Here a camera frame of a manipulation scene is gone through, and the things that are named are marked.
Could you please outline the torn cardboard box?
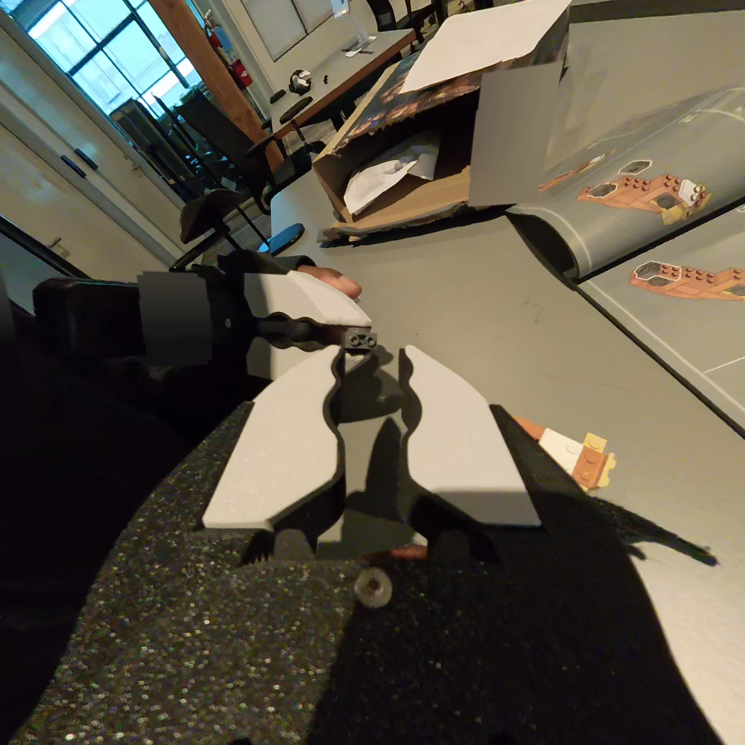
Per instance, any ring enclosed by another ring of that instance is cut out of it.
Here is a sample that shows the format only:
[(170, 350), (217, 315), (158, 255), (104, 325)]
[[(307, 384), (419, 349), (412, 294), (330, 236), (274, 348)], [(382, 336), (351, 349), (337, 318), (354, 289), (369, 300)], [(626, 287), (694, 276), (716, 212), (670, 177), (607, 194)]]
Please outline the torn cardboard box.
[[(452, 16), (421, 51), (387, 69), (313, 164), (337, 219), (319, 232), (319, 243), (536, 198), (568, 47), (570, 6), (516, 2)], [(343, 196), (352, 174), (429, 130), (442, 133), (433, 181), (407, 175), (359, 215), (350, 215)]]

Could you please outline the white cabinet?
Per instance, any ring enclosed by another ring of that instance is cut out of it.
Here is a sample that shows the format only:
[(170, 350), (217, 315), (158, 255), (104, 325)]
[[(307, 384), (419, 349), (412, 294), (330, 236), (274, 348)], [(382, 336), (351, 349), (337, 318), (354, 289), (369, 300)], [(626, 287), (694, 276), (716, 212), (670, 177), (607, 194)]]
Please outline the white cabinet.
[(134, 281), (185, 252), (183, 201), (3, 9), (1, 192), (2, 218), (84, 275)]

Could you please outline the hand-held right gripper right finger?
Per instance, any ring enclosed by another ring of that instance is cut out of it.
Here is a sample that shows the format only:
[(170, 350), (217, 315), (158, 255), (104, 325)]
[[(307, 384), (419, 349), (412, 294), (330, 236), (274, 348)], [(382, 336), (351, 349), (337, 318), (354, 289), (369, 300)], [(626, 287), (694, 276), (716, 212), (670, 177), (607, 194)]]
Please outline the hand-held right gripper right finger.
[(540, 527), (489, 402), (413, 345), (400, 350), (398, 362), (405, 466), (420, 493), (487, 527)]

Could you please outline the grey background table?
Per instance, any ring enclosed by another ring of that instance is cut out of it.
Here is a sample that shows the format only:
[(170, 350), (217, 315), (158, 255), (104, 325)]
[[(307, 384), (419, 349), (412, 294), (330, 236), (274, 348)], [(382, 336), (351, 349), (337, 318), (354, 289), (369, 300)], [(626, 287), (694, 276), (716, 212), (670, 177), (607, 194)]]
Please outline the grey background table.
[(325, 121), (337, 114), (349, 90), (373, 73), (386, 69), (390, 60), (416, 40), (414, 30), (379, 32), (368, 47), (352, 57), (335, 51), (311, 70), (312, 89), (307, 94), (312, 100), (297, 111), (292, 121), (280, 118), (303, 98), (287, 92), (270, 106), (271, 130), (277, 137), (284, 137), (293, 130), (293, 123), (305, 126)]

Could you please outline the large glass window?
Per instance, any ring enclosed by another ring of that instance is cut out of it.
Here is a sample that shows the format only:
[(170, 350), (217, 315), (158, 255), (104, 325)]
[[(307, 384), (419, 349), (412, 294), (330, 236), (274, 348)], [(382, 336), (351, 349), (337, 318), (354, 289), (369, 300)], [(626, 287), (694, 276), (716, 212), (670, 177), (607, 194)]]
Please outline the large glass window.
[(146, 1), (4, 1), (2, 9), (107, 115), (137, 100), (155, 115), (202, 80)]

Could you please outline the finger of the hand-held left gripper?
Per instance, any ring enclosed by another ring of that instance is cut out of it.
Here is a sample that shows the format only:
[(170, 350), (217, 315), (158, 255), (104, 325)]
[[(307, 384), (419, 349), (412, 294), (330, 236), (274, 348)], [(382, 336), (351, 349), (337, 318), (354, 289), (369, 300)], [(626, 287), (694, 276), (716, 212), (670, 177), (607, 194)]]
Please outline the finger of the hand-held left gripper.
[[(272, 331), (268, 338), (254, 338), (247, 352), (247, 372), (256, 378), (275, 381), (303, 362), (317, 355), (329, 345), (339, 345), (342, 329), (307, 328), (306, 338), (292, 339), (286, 334)], [(363, 366), (376, 350), (344, 350), (344, 372), (350, 373)]]
[(307, 328), (373, 330), (372, 321), (354, 300), (298, 271), (286, 275), (245, 274), (244, 295), (260, 338), (278, 331), (292, 339), (303, 339)]

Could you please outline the grey desk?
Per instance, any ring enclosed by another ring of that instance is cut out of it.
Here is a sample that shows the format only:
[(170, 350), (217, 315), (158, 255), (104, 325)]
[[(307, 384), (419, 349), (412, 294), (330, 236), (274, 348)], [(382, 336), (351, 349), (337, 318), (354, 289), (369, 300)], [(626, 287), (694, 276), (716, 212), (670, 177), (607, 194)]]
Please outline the grey desk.
[[(743, 82), (743, 11), (580, 23), (546, 165), (637, 113)], [(743, 743), (743, 438), (556, 279), (506, 217), (322, 249), (329, 200), (309, 174), (273, 201), (293, 253), (357, 280), (394, 355), (413, 343), (491, 403), (618, 459), (604, 497), (712, 549), (635, 560), (688, 687), (724, 743)]]

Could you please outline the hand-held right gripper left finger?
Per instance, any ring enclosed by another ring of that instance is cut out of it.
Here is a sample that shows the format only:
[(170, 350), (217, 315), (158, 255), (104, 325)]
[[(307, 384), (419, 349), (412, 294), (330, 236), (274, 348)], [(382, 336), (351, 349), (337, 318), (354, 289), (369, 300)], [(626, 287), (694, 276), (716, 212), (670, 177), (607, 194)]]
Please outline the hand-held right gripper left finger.
[(253, 401), (203, 514), (210, 530), (325, 530), (343, 508), (343, 441), (331, 414), (344, 368), (329, 346)]

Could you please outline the grey instruction booklet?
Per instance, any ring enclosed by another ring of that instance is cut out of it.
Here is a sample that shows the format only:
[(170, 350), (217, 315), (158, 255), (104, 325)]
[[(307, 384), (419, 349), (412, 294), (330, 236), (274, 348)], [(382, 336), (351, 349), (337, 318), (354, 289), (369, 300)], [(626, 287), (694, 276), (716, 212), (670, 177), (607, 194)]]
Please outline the grey instruction booklet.
[(638, 114), (542, 179), (507, 210), (535, 255), (743, 434), (743, 86)]

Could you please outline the white paper wrapper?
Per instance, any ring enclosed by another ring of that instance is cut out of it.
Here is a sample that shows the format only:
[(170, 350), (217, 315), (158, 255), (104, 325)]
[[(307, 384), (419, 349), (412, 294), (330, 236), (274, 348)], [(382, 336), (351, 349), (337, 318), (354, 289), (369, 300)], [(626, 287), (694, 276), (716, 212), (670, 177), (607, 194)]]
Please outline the white paper wrapper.
[(350, 215), (359, 215), (407, 175), (433, 181), (441, 138), (440, 130), (417, 133), (353, 173), (343, 196)]

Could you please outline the person's left forearm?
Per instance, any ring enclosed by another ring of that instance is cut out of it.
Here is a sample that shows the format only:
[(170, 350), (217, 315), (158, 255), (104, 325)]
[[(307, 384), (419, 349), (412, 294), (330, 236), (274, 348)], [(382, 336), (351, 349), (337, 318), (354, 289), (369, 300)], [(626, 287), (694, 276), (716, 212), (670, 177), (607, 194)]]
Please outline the person's left forearm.
[(302, 267), (317, 267), (307, 256), (271, 256), (253, 250), (233, 250), (218, 256), (217, 266), (228, 275), (273, 274), (286, 275)]

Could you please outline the black chair with headrest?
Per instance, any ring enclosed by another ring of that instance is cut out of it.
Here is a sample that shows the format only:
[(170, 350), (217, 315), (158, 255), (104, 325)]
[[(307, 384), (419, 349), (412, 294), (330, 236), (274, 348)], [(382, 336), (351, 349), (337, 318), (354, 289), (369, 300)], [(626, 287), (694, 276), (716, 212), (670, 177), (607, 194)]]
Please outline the black chair with headrest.
[(198, 243), (178, 258), (169, 267), (169, 272), (183, 272), (221, 240), (227, 241), (233, 248), (242, 249), (232, 238), (227, 223), (227, 218), (233, 211), (237, 211), (256, 233), (261, 246), (269, 244), (270, 238), (256, 227), (242, 209), (243, 204), (244, 198), (237, 191), (228, 189), (213, 189), (186, 203), (180, 215), (180, 239), (183, 244), (195, 240), (198, 240)]

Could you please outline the person's left hand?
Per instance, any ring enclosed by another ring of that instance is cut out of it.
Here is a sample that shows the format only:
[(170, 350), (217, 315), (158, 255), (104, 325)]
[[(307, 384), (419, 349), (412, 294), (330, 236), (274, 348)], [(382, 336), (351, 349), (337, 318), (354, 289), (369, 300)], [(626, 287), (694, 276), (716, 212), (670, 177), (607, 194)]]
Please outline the person's left hand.
[(336, 290), (345, 294), (352, 300), (356, 301), (362, 293), (362, 287), (358, 282), (341, 274), (335, 269), (328, 267), (318, 267), (312, 265), (303, 265), (296, 269), (298, 272), (308, 274), (316, 279), (329, 284)]

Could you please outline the black mesh office chair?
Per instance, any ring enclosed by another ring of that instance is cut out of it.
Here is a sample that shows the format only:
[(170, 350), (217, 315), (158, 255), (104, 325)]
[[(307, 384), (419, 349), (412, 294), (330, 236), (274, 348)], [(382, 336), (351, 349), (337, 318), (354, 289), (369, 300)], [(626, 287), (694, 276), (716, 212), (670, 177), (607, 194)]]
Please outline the black mesh office chair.
[(194, 92), (175, 110), (210, 145), (236, 166), (256, 206), (265, 215), (271, 214), (271, 200), (280, 191), (310, 172), (314, 157), (325, 148), (323, 142), (308, 142), (303, 139), (302, 147), (287, 156), (282, 156), (279, 165), (273, 170), (267, 156), (269, 146), (276, 144), (272, 133), (266, 135), (258, 144), (254, 143), (200, 92)]

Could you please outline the brown brick model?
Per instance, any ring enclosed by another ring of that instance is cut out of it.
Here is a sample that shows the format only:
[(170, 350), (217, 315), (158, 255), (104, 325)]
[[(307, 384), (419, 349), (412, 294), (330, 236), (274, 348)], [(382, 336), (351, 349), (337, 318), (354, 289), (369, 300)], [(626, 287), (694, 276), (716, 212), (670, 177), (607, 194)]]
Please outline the brown brick model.
[(582, 442), (516, 416), (515, 420), (585, 492), (607, 487), (617, 461), (608, 441), (588, 432)]

